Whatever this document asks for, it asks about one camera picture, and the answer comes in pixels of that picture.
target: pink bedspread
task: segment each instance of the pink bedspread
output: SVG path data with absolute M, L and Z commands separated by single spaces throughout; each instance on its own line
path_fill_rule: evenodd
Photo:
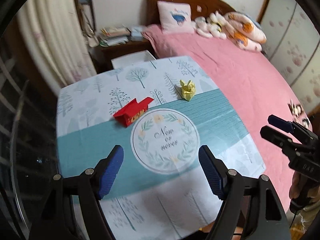
M 243 51 L 229 40 L 207 39 L 198 34 L 162 34 L 158 25 L 144 33 L 160 58 L 191 56 L 218 85 L 250 132 L 266 165 L 267 174 L 284 210 L 290 204 L 293 171 L 288 158 L 260 136 L 268 116 L 292 120 L 290 99 L 298 99 L 273 65 L 261 54 Z

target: bed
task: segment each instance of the bed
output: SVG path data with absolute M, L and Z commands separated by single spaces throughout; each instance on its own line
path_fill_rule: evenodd
M 265 174 L 270 177 L 287 210 L 293 171 L 281 150 L 261 138 L 260 129 L 268 124 L 270 114 L 292 120 L 288 103 L 290 99 L 298 103 L 298 99 L 289 85 L 262 53 L 243 51 L 229 40 L 207 39 L 196 33 L 162 34 L 158 0 L 147 1 L 145 38 L 159 58 L 191 56 L 218 85 L 250 132 L 266 165 Z M 162 1 L 190 4 L 192 20 L 208 17 L 216 10 L 222 15 L 235 11 L 221 0 Z

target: black handle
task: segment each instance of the black handle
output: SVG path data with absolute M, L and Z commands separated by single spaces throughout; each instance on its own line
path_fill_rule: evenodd
M 300 180 L 303 181 L 302 178 L 305 178 L 303 175 L 300 176 Z M 312 179 L 307 179 L 301 192 L 299 197 L 292 199 L 290 202 L 290 211 L 292 213 L 296 213 L 297 211 L 303 209 L 305 206 L 307 206 L 310 203 L 311 198 L 308 197 L 308 192 L 310 189 L 316 187 L 317 185 L 319 185 L 318 182 L 312 180 Z

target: white pillow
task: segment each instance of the white pillow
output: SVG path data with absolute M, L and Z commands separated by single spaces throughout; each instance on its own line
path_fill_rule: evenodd
M 158 1 L 163 33 L 194 33 L 191 23 L 191 7 L 186 3 Z

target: rolled blanket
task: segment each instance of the rolled blanket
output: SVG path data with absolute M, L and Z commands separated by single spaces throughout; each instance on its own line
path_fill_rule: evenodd
M 225 19 L 230 23 L 239 33 L 248 37 L 252 41 L 263 44 L 267 38 L 261 28 L 247 16 L 238 12 L 230 12 L 225 14 Z
M 262 47 L 259 43 L 252 41 L 251 39 L 240 33 L 230 23 L 227 22 L 224 28 L 229 33 L 229 35 L 227 35 L 228 39 L 231 40 L 240 49 L 258 52 L 262 50 Z

